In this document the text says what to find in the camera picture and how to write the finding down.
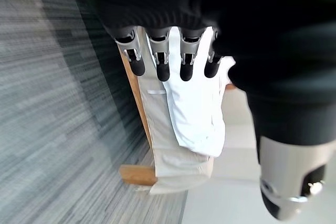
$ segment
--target robotic hand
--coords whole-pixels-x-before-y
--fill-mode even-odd
[[[204,29],[213,26],[205,75],[234,57],[229,77],[253,115],[266,208],[287,220],[321,191],[336,149],[336,0],[88,1],[138,76],[145,69],[135,26],[146,29],[162,81],[170,27],[180,28],[180,75],[188,81]]]

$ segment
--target beige fabric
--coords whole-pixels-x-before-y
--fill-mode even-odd
[[[150,193],[165,194],[188,190],[211,177],[214,159],[178,145],[170,120],[165,89],[157,79],[146,34],[141,28],[138,33],[146,67],[145,74],[138,78],[138,82],[151,133],[155,174],[158,178]]]

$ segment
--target robotic finger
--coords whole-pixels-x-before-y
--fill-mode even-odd
[[[217,38],[218,31],[214,31],[213,33],[213,38],[212,42]],[[209,48],[209,54],[208,54],[208,60],[206,61],[205,68],[204,68],[204,75],[205,77],[212,78],[214,77],[219,69],[219,64],[220,60],[223,58],[223,56],[220,56],[217,54],[213,47],[212,44],[210,45]]]
[[[145,73],[145,65],[141,57],[140,43],[136,27],[119,29],[115,32],[114,40],[127,57],[133,74],[142,76]]]
[[[180,34],[181,34],[180,77],[183,81],[189,81],[193,76],[194,61],[204,31],[205,28],[197,30],[180,28]]]
[[[169,32],[170,27],[163,29],[146,29],[152,54],[156,62],[156,74],[160,81],[167,81],[169,70]]]

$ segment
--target floor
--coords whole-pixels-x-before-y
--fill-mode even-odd
[[[0,223],[177,224],[186,193],[148,196],[153,161],[117,47],[82,0],[0,0]]]

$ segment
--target white wall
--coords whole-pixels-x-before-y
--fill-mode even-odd
[[[335,222],[336,189],[326,188],[291,224]],[[257,182],[212,179],[188,193],[182,224],[276,224]]]

